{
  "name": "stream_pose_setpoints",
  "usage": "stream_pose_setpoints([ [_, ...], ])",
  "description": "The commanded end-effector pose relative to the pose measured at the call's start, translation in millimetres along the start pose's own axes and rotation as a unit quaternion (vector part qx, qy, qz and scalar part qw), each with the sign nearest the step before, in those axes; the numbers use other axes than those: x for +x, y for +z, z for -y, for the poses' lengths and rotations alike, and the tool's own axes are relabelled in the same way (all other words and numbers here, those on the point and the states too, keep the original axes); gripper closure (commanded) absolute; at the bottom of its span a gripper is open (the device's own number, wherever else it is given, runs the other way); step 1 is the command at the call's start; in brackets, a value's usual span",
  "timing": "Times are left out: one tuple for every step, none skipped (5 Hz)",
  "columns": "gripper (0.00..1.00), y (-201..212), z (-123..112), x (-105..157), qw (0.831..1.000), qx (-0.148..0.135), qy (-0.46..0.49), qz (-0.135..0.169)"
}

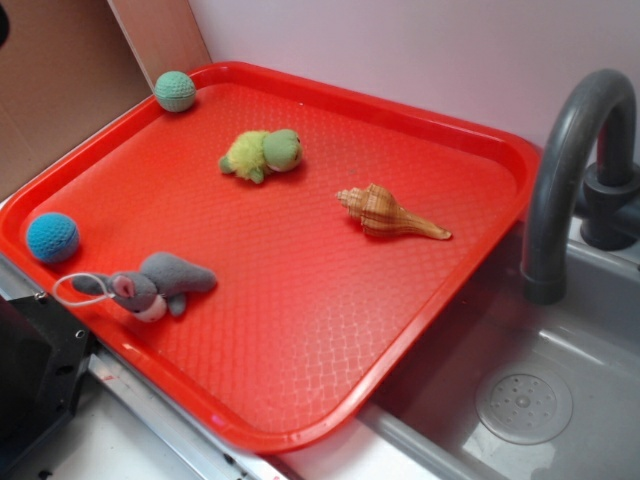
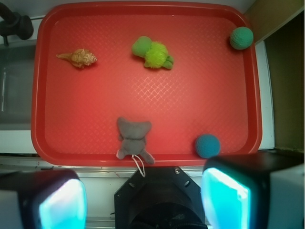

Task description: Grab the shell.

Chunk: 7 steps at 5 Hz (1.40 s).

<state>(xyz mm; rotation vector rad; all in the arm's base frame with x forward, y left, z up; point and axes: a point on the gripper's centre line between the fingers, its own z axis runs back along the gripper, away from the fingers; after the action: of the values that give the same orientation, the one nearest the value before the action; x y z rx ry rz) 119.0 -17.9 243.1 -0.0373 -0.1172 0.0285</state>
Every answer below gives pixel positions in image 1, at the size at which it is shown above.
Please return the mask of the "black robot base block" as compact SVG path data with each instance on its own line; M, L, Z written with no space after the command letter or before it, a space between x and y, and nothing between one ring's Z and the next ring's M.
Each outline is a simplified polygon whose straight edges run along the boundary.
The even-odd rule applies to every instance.
M1 300L1 477L75 415L94 336L50 296Z

